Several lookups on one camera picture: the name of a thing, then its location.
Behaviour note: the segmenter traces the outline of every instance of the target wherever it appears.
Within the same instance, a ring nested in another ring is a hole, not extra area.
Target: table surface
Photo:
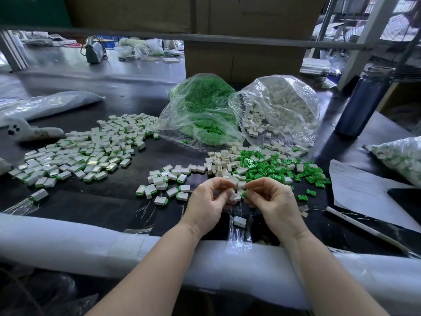
[[[106,97],[103,102],[31,122],[34,126],[60,127],[69,132],[90,130],[97,126],[96,120],[107,119],[108,115],[147,113],[159,116],[168,104],[168,91],[181,80],[150,80],[142,76],[122,75],[110,77],[104,73],[89,74],[87,77],[87,74],[75,76],[29,70],[15,75],[0,74],[0,81],[6,85],[6,90],[4,86],[0,90],[0,99],[14,95],[21,97],[22,92],[30,97],[65,90],[88,90]],[[334,127],[343,111],[346,99],[330,91],[319,92],[318,96],[322,122],[312,159],[325,173],[328,172],[330,160],[337,159],[358,169],[405,182],[362,146],[405,138],[411,136],[410,133],[381,114],[375,113],[359,138],[345,140],[334,132]],[[8,138],[6,128],[0,130],[0,142],[2,146],[0,157],[13,165],[22,163],[23,153],[46,144],[46,142],[16,144]],[[132,164],[127,169],[118,169],[105,180],[86,184],[72,176],[66,181],[59,182],[53,189],[48,190],[50,197],[31,215],[92,224],[121,232],[141,233],[146,230],[144,233],[149,235],[163,235],[180,220],[186,204],[173,199],[166,207],[155,207],[153,202],[149,202],[145,197],[136,197],[136,189],[141,184],[147,185],[146,177],[150,170],[160,169],[167,164],[173,166],[201,164],[204,162],[205,153],[187,150],[162,138],[147,139],[145,143],[146,148],[140,153],[136,151]],[[207,175],[192,174],[187,184],[195,188],[206,179]],[[303,194],[310,186],[314,189],[314,186],[308,185],[306,181],[296,183],[294,192],[296,195]],[[0,210],[4,210],[28,197],[34,189],[26,187],[9,175],[4,175],[0,177],[0,191],[3,196],[0,197]],[[317,197],[308,201],[311,209],[304,221],[325,245],[355,253],[402,255],[389,244],[326,213],[324,208],[328,204],[333,205],[331,187],[327,187],[326,191],[319,189],[317,191]],[[231,212],[233,216],[238,213],[243,217],[254,219],[251,227],[253,242],[265,235],[276,245],[277,241],[264,223],[259,210],[250,210],[247,205],[240,203]],[[414,252],[421,254],[421,234],[375,219],[367,219],[362,215],[352,217],[365,218],[361,220],[362,223],[399,240]],[[226,240],[229,229],[228,218],[227,213],[223,214],[217,227],[205,236],[205,239]]]

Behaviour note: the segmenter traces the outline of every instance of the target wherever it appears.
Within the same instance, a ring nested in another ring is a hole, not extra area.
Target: forearm
[[[388,315],[313,234],[286,247],[316,315]]]
[[[171,315],[199,239],[178,224],[91,311],[96,315]]]

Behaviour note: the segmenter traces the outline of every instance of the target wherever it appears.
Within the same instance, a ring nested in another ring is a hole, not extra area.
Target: hand
[[[277,238],[286,244],[300,234],[308,232],[291,187],[269,177],[250,181],[245,185],[245,202],[259,207],[263,218]]]
[[[237,204],[237,201],[229,200],[232,192],[228,188],[235,189],[235,184],[230,180],[214,177],[200,184],[190,196],[180,223],[192,227],[197,240],[215,227],[226,204],[228,207]],[[214,196],[215,190],[221,193]]]

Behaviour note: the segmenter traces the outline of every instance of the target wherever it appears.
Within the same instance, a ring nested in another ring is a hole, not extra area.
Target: person's right hand
[[[308,232],[291,187],[269,177],[250,181],[245,202],[250,207],[258,207],[270,230],[287,245],[300,235]]]

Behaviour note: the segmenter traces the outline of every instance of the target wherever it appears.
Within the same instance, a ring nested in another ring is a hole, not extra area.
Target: person's left hand
[[[223,207],[237,204],[237,201],[229,200],[232,192],[228,188],[235,189],[235,184],[230,180],[214,177],[200,184],[190,196],[180,223],[190,226],[198,240],[215,227],[221,218]],[[215,190],[221,193],[214,196]]]

